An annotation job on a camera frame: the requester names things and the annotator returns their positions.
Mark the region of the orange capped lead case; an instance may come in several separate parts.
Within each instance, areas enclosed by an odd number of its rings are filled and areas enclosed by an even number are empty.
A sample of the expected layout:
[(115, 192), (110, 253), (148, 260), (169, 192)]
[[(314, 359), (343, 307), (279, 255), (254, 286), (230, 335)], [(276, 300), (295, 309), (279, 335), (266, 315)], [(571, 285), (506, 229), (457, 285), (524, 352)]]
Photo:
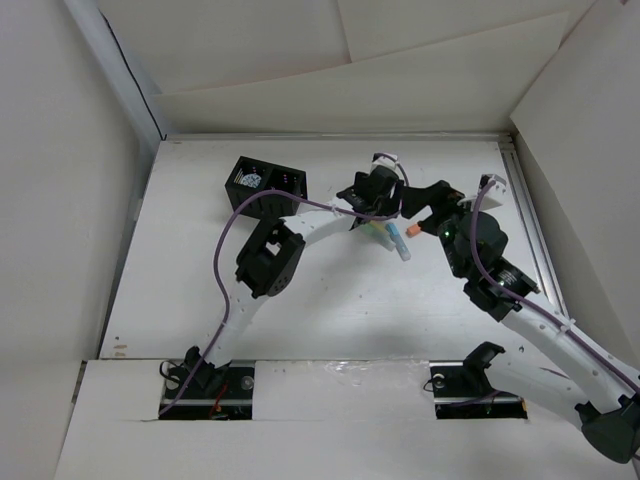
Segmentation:
[(419, 235), (422, 232), (422, 229), (419, 224), (413, 224), (406, 229), (406, 235), (409, 238), (413, 238)]

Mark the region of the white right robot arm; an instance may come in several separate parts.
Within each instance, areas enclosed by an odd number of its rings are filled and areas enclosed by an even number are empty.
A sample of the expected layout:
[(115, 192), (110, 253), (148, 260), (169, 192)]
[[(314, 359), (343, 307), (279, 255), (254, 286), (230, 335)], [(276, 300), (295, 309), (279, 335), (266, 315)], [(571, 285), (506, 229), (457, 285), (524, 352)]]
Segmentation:
[(554, 310), (536, 282), (504, 258), (508, 236), (481, 209), (497, 185), (495, 177), (484, 176), (473, 200), (445, 181), (407, 187), (401, 214), (411, 218), (431, 208), (420, 229), (439, 239), (471, 303), (528, 340), (561, 372), (530, 366), (504, 347), (484, 342), (463, 360), (462, 381), (473, 393), (503, 391), (554, 412), (601, 455), (626, 464), (639, 453), (639, 371)]

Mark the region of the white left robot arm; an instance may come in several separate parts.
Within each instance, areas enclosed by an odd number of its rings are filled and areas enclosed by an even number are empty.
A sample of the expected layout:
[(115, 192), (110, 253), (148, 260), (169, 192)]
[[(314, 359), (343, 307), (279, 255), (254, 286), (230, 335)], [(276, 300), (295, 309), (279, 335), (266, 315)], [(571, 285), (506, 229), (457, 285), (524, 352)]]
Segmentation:
[(213, 273), (224, 310), (206, 345), (194, 346), (185, 354), (187, 377), (182, 387), (191, 387), (205, 397), (216, 394), (243, 333), (262, 305), (291, 283), (304, 250), (371, 220), (396, 217), (407, 185), (408, 176), (398, 159), (382, 154), (373, 160), (368, 172), (358, 172), (354, 183), (330, 201), (305, 199), (308, 211), (259, 221), (236, 257), (235, 282), (227, 288), (219, 271), (223, 242), (231, 224), (250, 202), (237, 207), (214, 250)]

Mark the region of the yellow highlighter pen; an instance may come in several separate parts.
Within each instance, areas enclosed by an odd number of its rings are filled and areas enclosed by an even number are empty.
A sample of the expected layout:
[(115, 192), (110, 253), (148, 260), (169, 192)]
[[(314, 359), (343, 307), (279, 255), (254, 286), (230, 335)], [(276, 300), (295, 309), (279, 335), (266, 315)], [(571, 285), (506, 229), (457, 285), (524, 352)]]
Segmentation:
[(369, 234), (369, 235), (380, 235), (380, 234), (383, 234), (383, 232), (382, 232), (379, 228), (377, 228), (376, 226), (374, 226), (372, 223), (365, 223), (365, 224), (362, 224), (362, 225), (359, 227), (359, 229), (360, 229), (363, 233), (366, 233), (366, 234)]

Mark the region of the green highlighter pen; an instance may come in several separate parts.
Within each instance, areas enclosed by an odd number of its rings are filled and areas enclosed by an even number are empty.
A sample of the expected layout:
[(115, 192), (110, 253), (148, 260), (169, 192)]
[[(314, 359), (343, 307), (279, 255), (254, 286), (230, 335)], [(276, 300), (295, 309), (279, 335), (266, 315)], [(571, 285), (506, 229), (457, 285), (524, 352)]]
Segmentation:
[(395, 250), (395, 243), (389, 237), (387, 233), (383, 233), (380, 235), (369, 235), (373, 240), (375, 240), (379, 245), (385, 248), (388, 251)]

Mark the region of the blue highlighter pen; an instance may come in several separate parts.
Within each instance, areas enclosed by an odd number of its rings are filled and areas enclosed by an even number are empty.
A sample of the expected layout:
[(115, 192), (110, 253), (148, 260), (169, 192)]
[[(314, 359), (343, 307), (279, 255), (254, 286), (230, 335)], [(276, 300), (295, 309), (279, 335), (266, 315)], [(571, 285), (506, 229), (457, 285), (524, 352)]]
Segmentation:
[(404, 239), (402, 238), (398, 228), (396, 227), (396, 225), (391, 222), (386, 223), (385, 229), (388, 232), (390, 239), (394, 242), (396, 251), (398, 252), (402, 261), (403, 262), (409, 261), (411, 259), (411, 253)]

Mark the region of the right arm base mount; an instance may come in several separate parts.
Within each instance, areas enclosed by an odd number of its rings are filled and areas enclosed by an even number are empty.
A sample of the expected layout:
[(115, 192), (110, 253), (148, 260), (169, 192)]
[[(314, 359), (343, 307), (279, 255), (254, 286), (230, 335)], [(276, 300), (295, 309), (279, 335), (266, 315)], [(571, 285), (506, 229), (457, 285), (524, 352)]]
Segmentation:
[(484, 342), (462, 360), (429, 362), (429, 378), (423, 391), (433, 397), (437, 420), (517, 419), (527, 420), (521, 397), (496, 390), (485, 371), (505, 349)]

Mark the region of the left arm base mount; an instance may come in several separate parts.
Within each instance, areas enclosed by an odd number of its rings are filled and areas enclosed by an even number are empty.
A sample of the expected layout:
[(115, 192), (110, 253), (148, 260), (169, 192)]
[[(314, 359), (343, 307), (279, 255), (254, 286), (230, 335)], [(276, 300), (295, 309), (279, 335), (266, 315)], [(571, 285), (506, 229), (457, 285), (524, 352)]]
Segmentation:
[(204, 362), (187, 382), (201, 359), (198, 347), (190, 348), (178, 362), (164, 360), (159, 374), (164, 381), (159, 405), (160, 420), (245, 421), (252, 419), (255, 386), (254, 362), (230, 362), (214, 368)]

